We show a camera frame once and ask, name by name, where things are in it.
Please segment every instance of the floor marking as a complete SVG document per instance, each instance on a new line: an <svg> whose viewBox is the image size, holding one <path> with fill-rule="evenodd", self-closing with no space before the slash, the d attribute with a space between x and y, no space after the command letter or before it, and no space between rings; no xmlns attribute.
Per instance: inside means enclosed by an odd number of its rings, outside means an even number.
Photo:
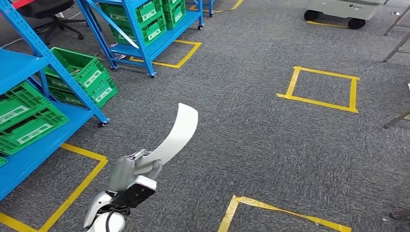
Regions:
<svg viewBox="0 0 410 232"><path fill-rule="evenodd" d="M187 60L189 58L191 58L191 56L196 52L196 50L198 50L199 46L201 46L201 42L192 42L192 41L185 41L185 40L175 40L175 42L177 43L181 43L181 44L190 44L193 45L192 49L182 58L182 60L180 60L178 62L178 64L167 64L167 63L161 63L161 62L155 62L153 61L152 64L156 64L156 65L161 65L161 66L165 66L165 67L170 67L170 68L175 68L175 69L179 69L181 68L181 66L183 64L185 64L185 62L187 62ZM135 59L134 57L130 57L129 61L137 61L137 62L144 62L141 59Z"/></svg>
<svg viewBox="0 0 410 232"><path fill-rule="evenodd" d="M0 222L18 232L37 232L36 229L33 229L32 227L20 221L17 221L16 219L7 216L4 213L0 213Z"/></svg>
<svg viewBox="0 0 410 232"><path fill-rule="evenodd" d="M238 6L239 6L240 4L242 4L242 2L243 2L243 0L236 0L236 3L235 3L235 5L234 5L232 8L230 8L230 9L225 9L225 10L219 10L219 11L214 10L214 13L221 13L221 12L225 12L225 11L233 11L233 10L236 10L236 9L238 8ZM188 10L197 11L198 9L196 9L196 5L192 5L190 8L188 8Z"/></svg>
<svg viewBox="0 0 410 232"><path fill-rule="evenodd" d="M286 91L286 94L280 94L277 93L276 95L280 98L285 98L289 100L295 100L295 101L301 101L301 102L306 102L310 104L315 104L315 105L320 105L324 107L329 107L333 109L338 109L338 110L344 110L352 113L358 113L356 109L356 90L357 90L357 81L360 80L360 78L355 77L355 76L349 76L349 75L344 75L344 74L339 74L339 73L334 73L334 72L326 72L326 71L321 71L321 70L315 70L315 69L308 69L304 67L299 67L295 66L294 72L291 78L291 81L289 83L288 89ZM349 106L342 106L342 105L335 105L335 104L330 104L327 102L322 102L322 101L316 101L312 99L306 99L306 98L301 98L297 96L293 96L293 90L295 88L297 79L299 77L300 71L306 71L310 73L318 73L318 74L323 74L323 75L329 75L329 76L335 76L335 77L341 77L341 78L347 78L351 80L350 84L350 93L349 93Z"/></svg>
<svg viewBox="0 0 410 232"><path fill-rule="evenodd" d="M70 205L77 199L77 197L86 189L86 187L91 183L91 181L97 176L97 174L103 169L105 164L108 162L107 157L84 150L82 148L63 143L61 148L72 151L79 155L96 159L99 161L97 166L87 175L87 177L81 182L81 184L71 193L71 195L64 201L64 203L51 215L51 217L44 223L44 225L39 229L33 229L32 227L12 218L3 213L0 213L0 223L18 231L18 232L47 232L61 217L61 215L70 207Z"/></svg>
<svg viewBox="0 0 410 232"><path fill-rule="evenodd" d="M324 220L324 219L320 219L318 217L312 217L312 216L306 216L306 215L302 215L302 214L298 214L298 213L294 213L291 211L287 211L284 209L279 209L276 208L272 205L268 205L265 204L263 202L248 198L248 197L236 197L233 196L231 199L231 202L228 205L228 208L226 209L226 214L224 216L224 218L222 219L222 222L220 224L220 227L218 229L218 232L228 232L229 226L231 224L231 221L234 217L235 211L239 205L239 203L244 203L250 206L254 206L254 207L258 207L258 208L262 208L262 209L268 209L268 210L274 210L274 211L280 211L283 213L287 213L293 216L297 216L297 217L301 217L307 220L310 220L312 222L315 222L317 224L326 226L330 229L339 231L339 232L351 232L351 228L347 227L347 226L343 226L328 220Z"/></svg>
<svg viewBox="0 0 410 232"><path fill-rule="evenodd" d="M313 22L313 21L306 21L307 23L314 24L314 25L320 25L320 26L328 26L328 27L335 27L335 28L345 28L348 29L349 27L344 26L344 25L337 25L337 24L329 24L329 23L318 23L318 22Z"/></svg>

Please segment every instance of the black wheel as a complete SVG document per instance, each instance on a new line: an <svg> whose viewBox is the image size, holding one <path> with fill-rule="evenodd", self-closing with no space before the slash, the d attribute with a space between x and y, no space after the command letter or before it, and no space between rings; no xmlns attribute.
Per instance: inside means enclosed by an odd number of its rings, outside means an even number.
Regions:
<svg viewBox="0 0 410 232"><path fill-rule="evenodd" d="M313 21L319 18L319 12L313 10L307 10L305 12L305 20L306 21Z"/></svg>
<svg viewBox="0 0 410 232"><path fill-rule="evenodd" d="M352 18L349 20L348 27L350 29L359 29L366 25L366 20L359 18Z"/></svg>

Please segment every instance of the white curved object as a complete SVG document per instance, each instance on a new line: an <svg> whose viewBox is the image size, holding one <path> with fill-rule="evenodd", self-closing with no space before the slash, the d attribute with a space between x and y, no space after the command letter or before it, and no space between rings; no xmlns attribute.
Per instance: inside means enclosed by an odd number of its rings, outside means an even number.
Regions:
<svg viewBox="0 0 410 232"><path fill-rule="evenodd" d="M109 214L109 212L101 214L97 219L95 219L94 224L87 232L107 232L105 225ZM124 229L124 227L124 216L120 213L114 212L110 217L110 221L108 222L108 228L110 229L110 232L120 232Z"/></svg>
<svg viewBox="0 0 410 232"><path fill-rule="evenodd" d="M194 108L178 104L174 126L168 137L147 156L143 156L135 168L135 174L147 173L152 170L152 162L161 160L164 165L170 161L189 142L198 126L198 111Z"/></svg>

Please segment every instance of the office chair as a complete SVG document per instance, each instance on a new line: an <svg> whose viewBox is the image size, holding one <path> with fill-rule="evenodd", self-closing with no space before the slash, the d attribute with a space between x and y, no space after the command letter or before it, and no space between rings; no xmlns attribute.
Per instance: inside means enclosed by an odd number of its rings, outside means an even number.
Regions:
<svg viewBox="0 0 410 232"><path fill-rule="evenodd" d="M84 39L84 35L81 34L81 32L68 26L67 24L85 22L85 20L63 20L55 16L55 14L63 12L73 5L74 0L35 0L34 2L17 9L17 11L19 11L19 13L24 17L37 19L51 18L53 20L52 22L45 23L33 28L35 32L38 32L38 29L49 27L43 39L44 43L46 45L49 45L49 38L57 28L60 28L61 30L71 30L78 34L79 40Z"/></svg>

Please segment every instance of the crate label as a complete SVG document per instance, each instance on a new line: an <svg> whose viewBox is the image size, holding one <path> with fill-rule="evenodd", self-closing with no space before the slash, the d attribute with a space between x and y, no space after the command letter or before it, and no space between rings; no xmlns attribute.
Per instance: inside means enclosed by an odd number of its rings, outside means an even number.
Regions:
<svg viewBox="0 0 410 232"><path fill-rule="evenodd" d="M157 11L154 9L150 12L148 12L147 14L142 16L142 21L144 22L145 20L151 18L152 16L154 16L157 13Z"/></svg>
<svg viewBox="0 0 410 232"><path fill-rule="evenodd" d="M84 86L87 88L89 85L91 85L100 75L101 71L97 70L95 73L84 83Z"/></svg>
<svg viewBox="0 0 410 232"><path fill-rule="evenodd" d="M53 83L53 84L56 85L56 86L68 88L67 85L65 85L65 84L63 84L63 83L60 83L60 82L57 82L57 81L51 81L51 83Z"/></svg>
<svg viewBox="0 0 410 232"><path fill-rule="evenodd" d="M72 98L65 97L65 100L68 101L68 102L72 102L72 103L83 104L81 101L79 101L77 99L72 99Z"/></svg>
<svg viewBox="0 0 410 232"><path fill-rule="evenodd" d="M44 125L40 126L39 128L33 130L32 132L30 132L30 133L24 135L23 137L17 139L17 142L19 142L20 144L23 144L23 143L27 142L28 140L36 137L38 134L40 134L40 133L42 133L42 132L44 132L44 131L52 128L52 127L53 126L51 126L50 124L45 123Z"/></svg>
<svg viewBox="0 0 410 232"><path fill-rule="evenodd" d="M104 93L102 93L100 96L98 96L98 97L95 99L95 101L96 101L96 102L100 102L102 99L105 98L105 96L107 96L109 93L111 93L111 91L113 91L113 89L112 89L111 87L108 87L108 88L104 91Z"/></svg>
<svg viewBox="0 0 410 232"><path fill-rule="evenodd" d="M119 20L119 21L126 21L128 22L128 17L121 16L121 15L116 15L116 14L110 14L110 18L114 20Z"/></svg>
<svg viewBox="0 0 410 232"><path fill-rule="evenodd" d="M148 35L148 41L152 40L155 38L155 36L159 35L161 33L161 29L157 29L154 31L152 34Z"/></svg>
<svg viewBox="0 0 410 232"><path fill-rule="evenodd" d="M118 36L120 39L125 39L124 36L122 36L121 34ZM132 36L128 36L132 41L136 41L135 37Z"/></svg>
<svg viewBox="0 0 410 232"><path fill-rule="evenodd" d="M179 12L177 16L175 16L174 20L175 22L178 22L178 20L182 17L182 12Z"/></svg>
<svg viewBox="0 0 410 232"><path fill-rule="evenodd" d="M15 108L15 109L3 114L3 115L1 115L0 116L0 124L3 123L3 122L6 122L7 120L12 119L13 117L15 117L17 115L20 115L20 114L26 112L27 110L29 110L27 107L21 105L21 106Z"/></svg>

